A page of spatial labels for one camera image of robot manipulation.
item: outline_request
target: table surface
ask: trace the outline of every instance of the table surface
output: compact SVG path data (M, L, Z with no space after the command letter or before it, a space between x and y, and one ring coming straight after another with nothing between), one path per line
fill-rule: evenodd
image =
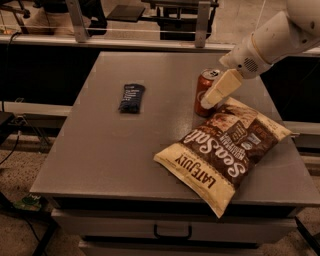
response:
M198 7L200 0L141 0L143 3L155 4L159 6L177 6L177 7ZM211 7L218 4L210 0Z
M47 197L203 202L155 153L203 119L193 112L197 78L224 69L220 53L101 53L32 188ZM140 114L121 114L123 86L146 87ZM260 77L232 97L281 118ZM233 204L318 206L320 195L292 140L276 145L243 180Z

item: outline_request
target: drawer handle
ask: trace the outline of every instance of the drawer handle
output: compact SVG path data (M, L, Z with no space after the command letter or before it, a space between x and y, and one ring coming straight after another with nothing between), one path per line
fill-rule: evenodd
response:
M192 236L192 227L191 226L188 226L188 234L186 236L163 236L163 235L160 235L158 233L158 225L155 224L153 226L153 233L154 233L154 236L158 239L170 239L170 240L188 240L191 236Z

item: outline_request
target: chip bag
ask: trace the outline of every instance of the chip bag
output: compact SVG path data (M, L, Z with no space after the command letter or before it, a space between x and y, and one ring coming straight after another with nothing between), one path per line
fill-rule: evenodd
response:
M229 98L215 114L154 160L192 188L220 218L241 181L291 132Z

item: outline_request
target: soda can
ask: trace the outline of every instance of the soda can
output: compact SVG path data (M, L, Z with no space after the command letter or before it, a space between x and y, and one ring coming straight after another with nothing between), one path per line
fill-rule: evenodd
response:
M212 86L212 83L218 76L220 76L222 71L219 69L208 68L201 72L198 77L197 91L194 102L194 112L201 117L209 117L213 114L215 108L205 109L201 106L201 99L207 90Z

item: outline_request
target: black cable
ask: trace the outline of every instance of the black cable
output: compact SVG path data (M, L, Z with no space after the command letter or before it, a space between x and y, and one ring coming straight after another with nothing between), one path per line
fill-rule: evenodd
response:
M19 138L20 138L20 131L18 131L17 139L16 139L16 142L15 142L15 144L14 144L13 149L12 149L11 152L0 162L0 165L2 165L2 164L12 155L12 153L16 150L16 147L17 147L18 142L19 142Z

